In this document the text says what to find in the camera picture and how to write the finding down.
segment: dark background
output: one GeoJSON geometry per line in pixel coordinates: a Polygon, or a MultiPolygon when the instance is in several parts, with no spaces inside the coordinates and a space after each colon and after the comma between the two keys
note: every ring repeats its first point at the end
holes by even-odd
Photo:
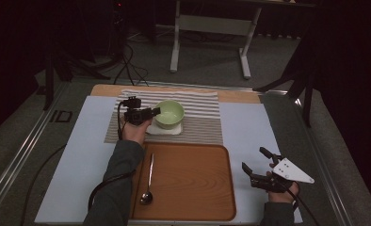
{"type": "MultiPolygon", "coordinates": [[[[172,24],[174,1],[133,2],[127,18],[153,40],[155,23],[172,24]]],[[[337,124],[371,192],[371,1],[324,1],[283,76],[318,64],[315,88],[337,124]]],[[[192,11],[198,5],[190,4],[192,11]]],[[[37,88],[34,74],[44,68],[46,37],[77,58],[116,52],[108,48],[112,29],[109,1],[0,1],[0,124],[37,88]]],[[[206,14],[250,18],[215,8],[206,14]]],[[[269,8],[257,33],[273,39],[303,36],[312,12],[269,8]]]]}

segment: spoon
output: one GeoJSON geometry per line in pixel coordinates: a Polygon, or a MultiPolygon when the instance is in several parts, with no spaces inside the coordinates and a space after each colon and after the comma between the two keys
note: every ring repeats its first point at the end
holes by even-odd
{"type": "Polygon", "coordinates": [[[153,193],[150,191],[150,186],[151,186],[151,176],[153,175],[153,153],[151,154],[151,161],[150,161],[150,177],[148,179],[148,187],[147,191],[142,194],[141,199],[139,202],[141,204],[147,205],[150,204],[153,201],[153,193]]]}

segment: hand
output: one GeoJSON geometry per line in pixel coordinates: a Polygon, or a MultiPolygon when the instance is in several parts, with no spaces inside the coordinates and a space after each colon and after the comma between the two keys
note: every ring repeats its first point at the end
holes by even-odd
{"type": "Polygon", "coordinates": [[[132,123],[127,122],[122,130],[122,139],[133,140],[142,146],[145,139],[145,132],[152,122],[152,119],[143,122],[141,125],[133,125],[132,123]]]}
{"type": "MultiPolygon", "coordinates": [[[[299,185],[294,182],[292,185],[289,187],[289,190],[297,196],[299,193],[299,185]]],[[[268,201],[269,202],[287,202],[287,203],[292,203],[294,202],[294,197],[291,196],[291,194],[288,193],[288,191],[285,191],[283,193],[276,193],[276,192],[271,192],[268,191],[268,201]]]]}

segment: wooden tray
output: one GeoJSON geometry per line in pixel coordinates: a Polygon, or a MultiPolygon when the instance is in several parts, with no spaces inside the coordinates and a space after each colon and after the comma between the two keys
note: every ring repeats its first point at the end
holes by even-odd
{"type": "Polygon", "coordinates": [[[134,177],[132,219],[227,221],[235,217],[229,154],[223,146],[147,143],[146,149],[134,177]],[[152,153],[153,202],[142,205],[139,199],[147,190],[152,153]]]}

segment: black cable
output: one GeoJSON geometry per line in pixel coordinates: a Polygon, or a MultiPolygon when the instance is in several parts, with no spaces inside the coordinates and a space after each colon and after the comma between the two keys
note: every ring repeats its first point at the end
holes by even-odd
{"type": "Polygon", "coordinates": [[[277,184],[279,184],[280,186],[282,186],[284,189],[286,189],[286,191],[292,196],[292,198],[294,198],[294,200],[296,202],[300,202],[302,203],[303,207],[306,209],[306,211],[309,213],[309,215],[311,216],[311,218],[313,219],[313,221],[315,222],[315,225],[319,226],[320,224],[318,223],[317,219],[315,218],[315,216],[313,215],[312,211],[309,209],[309,207],[305,204],[305,202],[300,198],[299,195],[294,195],[294,193],[292,193],[292,191],[286,187],[285,185],[283,185],[282,183],[280,183],[279,181],[275,180],[275,182],[277,184]]]}
{"type": "MultiPolygon", "coordinates": [[[[130,61],[132,58],[133,58],[133,48],[131,48],[128,44],[126,44],[125,46],[127,46],[129,49],[130,49],[130,57],[128,59],[128,61],[130,61]]],[[[116,81],[118,80],[118,78],[121,76],[121,73],[124,71],[125,68],[127,68],[127,61],[125,60],[126,59],[126,56],[125,54],[122,55],[122,60],[124,62],[124,66],[123,68],[121,68],[121,70],[118,72],[118,74],[116,75],[115,77],[115,80],[113,81],[113,85],[116,85],[116,81]]]]}
{"type": "Polygon", "coordinates": [[[136,82],[136,85],[138,85],[141,81],[143,81],[143,82],[145,83],[145,85],[147,85],[147,87],[148,87],[148,86],[149,86],[149,85],[148,85],[148,82],[145,80],[145,77],[148,75],[148,70],[146,70],[146,69],[144,69],[144,68],[140,68],[140,67],[138,67],[138,66],[132,64],[129,60],[127,60],[127,63],[128,63],[130,66],[132,66],[133,71],[134,71],[134,72],[138,75],[138,77],[139,77],[138,81],[136,82]],[[137,71],[137,68],[143,70],[143,71],[145,72],[145,74],[144,74],[144,75],[141,75],[141,74],[137,71]]]}
{"type": "Polygon", "coordinates": [[[124,125],[121,127],[121,134],[123,135],[124,126],[126,125],[127,121],[124,122],[124,125]]]}
{"type": "Polygon", "coordinates": [[[53,152],[41,165],[41,167],[39,168],[39,170],[36,172],[36,175],[33,177],[33,180],[32,180],[32,183],[30,184],[30,188],[27,190],[27,194],[26,194],[26,198],[25,198],[25,201],[24,201],[24,210],[22,211],[22,218],[21,218],[21,226],[24,225],[24,216],[26,215],[26,208],[27,208],[27,204],[29,202],[29,198],[30,198],[30,194],[32,192],[32,189],[33,189],[33,185],[35,184],[36,182],[36,179],[37,177],[39,176],[41,170],[44,168],[45,164],[48,163],[48,161],[50,161],[50,159],[56,155],[57,153],[59,153],[59,151],[61,151],[62,149],[64,149],[66,147],[66,144],[63,145],[62,147],[58,148],[55,152],[53,152]]]}
{"type": "Polygon", "coordinates": [[[127,178],[127,177],[130,177],[132,176],[133,174],[135,174],[136,170],[133,170],[131,172],[126,172],[124,174],[121,174],[121,175],[117,175],[117,176],[113,176],[111,178],[108,178],[104,181],[102,181],[100,184],[98,184],[91,192],[91,194],[89,195],[89,206],[88,206],[88,210],[91,209],[91,206],[93,205],[93,202],[94,202],[94,197],[95,195],[97,194],[97,192],[99,190],[101,190],[102,188],[104,188],[105,186],[113,183],[113,182],[116,182],[116,181],[119,181],[121,179],[124,179],[124,178],[127,178]]]}
{"type": "Polygon", "coordinates": [[[122,129],[121,129],[121,105],[122,104],[123,102],[119,102],[119,105],[118,105],[118,138],[120,140],[122,140],[122,129]]]}
{"type": "Polygon", "coordinates": [[[132,78],[132,75],[130,74],[130,70],[129,70],[129,61],[127,61],[126,57],[123,58],[123,61],[124,61],[125,67],[126,67],[127,77],[129,78],[132,85],[134,85],[135,83],[133,82],[133,78],[132,78]]]}

